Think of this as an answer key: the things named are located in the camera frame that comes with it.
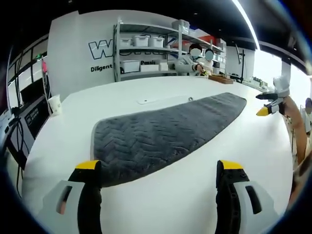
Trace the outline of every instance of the ceiling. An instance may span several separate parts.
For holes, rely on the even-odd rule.
[[[291,35],[290,26],[270,10],[263,0],[239,0],[246,11],[259,41],[264,41],[283,48],[304,60],[299,50],[287,46]],[[14,54],[27,47],[33,41],[49,32],[51,21],[57,17],[78,10],[80,14],[111,9],[128,9],[153,12],[175,19],[183,19],[191,25],[201,28],[207,33],[221,37],[231,44],[233,38],[252,39],[252,35],[242,15],[231,0],[157,0],[147,4],[146,1],[107,1],[102,0],[54,0],[44,2],[40,0],[16,2],[8,1],[8,6],[0,10],[1,22],[4,26],[1,34],[6,35],[2,46],[1,57],[8,54],[9,45],[14,42]],[[254,43],[235,41],[240,47],[254,49]],[[283,56],[283,53],[270,49],[270,53]]]

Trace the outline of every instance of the white cup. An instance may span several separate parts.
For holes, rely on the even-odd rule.
[[[57,116],[62,113],[62,107],[60,105],[59,95],[53,96],[48,99],[49,105],[52,109],[53,115]]]

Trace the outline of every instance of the gray mat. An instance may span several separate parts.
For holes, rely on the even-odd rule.
[[[91,158],[103,161],[106,186],[138,179],[210,141],[239,116],[245,105],[245,99],[223,93],[101,120],[93,129]]]

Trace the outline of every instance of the white tabletop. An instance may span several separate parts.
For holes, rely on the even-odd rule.
[[[215,177],[220,159],[243,165],[283,214],[292,186],[289,136],[280,114],[258,117],[264,102],[245,85],[195,77],[160,77],[107,84],[71,94],[63,114],[40,131],[24,172],[22,197],[33,214],[42,198],[75,166],[90,159],[91,132],[101,119],[161,109],[230,92],[247,100],[226,129],[185,158],[133,182],[101,191],[101,225],[106,234],[206,234],[216,227]]]

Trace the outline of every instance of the wooden tray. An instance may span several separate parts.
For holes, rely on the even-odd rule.
[[[234,81],[232,79],[226,78],[224,76],[209,76],[208,79],[214,80],[214,81],[222,83],[222,84],[233,84],[234,83]]]

